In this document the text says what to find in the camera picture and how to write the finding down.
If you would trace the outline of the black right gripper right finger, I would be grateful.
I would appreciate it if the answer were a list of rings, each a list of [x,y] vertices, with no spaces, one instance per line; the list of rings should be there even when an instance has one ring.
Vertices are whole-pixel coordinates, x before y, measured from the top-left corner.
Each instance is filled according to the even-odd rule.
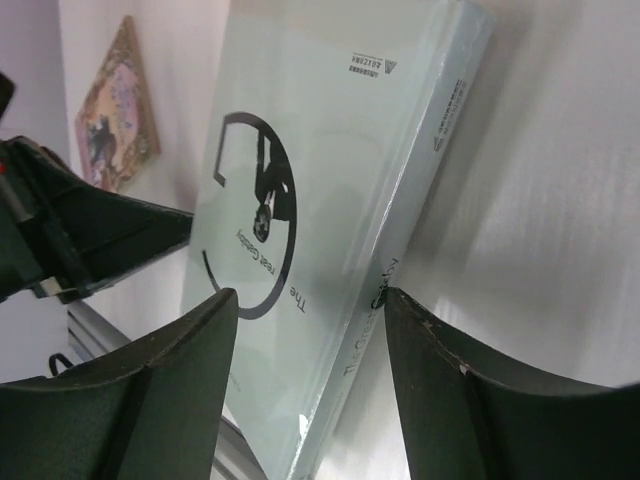
[[[635,479],[639,388],[605,387],[518,361],[403,290],[384,320],[414,479]]]

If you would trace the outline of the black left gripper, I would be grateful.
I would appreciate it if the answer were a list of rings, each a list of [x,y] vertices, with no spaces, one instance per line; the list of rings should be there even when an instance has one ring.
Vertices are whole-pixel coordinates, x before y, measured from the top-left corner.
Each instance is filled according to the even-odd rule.
[[[52,150],[1,140],[1,299],[94,293],[187,245],[194,215],[93,187]]]

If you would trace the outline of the pale green Great Gatsby book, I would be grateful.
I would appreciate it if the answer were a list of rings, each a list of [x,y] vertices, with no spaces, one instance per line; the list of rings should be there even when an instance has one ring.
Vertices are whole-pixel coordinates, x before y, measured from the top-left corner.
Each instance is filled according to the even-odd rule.
[[[470,1],[234,1],[182,307],[225,288],[226,405],[264,474],[318,468],[493,30]]]

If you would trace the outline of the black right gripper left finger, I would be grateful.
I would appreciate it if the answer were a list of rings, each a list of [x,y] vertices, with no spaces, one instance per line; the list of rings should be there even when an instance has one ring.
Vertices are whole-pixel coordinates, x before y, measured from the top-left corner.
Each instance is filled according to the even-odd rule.
[[[2,384],[2,478],[209,478],[237,326],[224,289],[55,377]]]

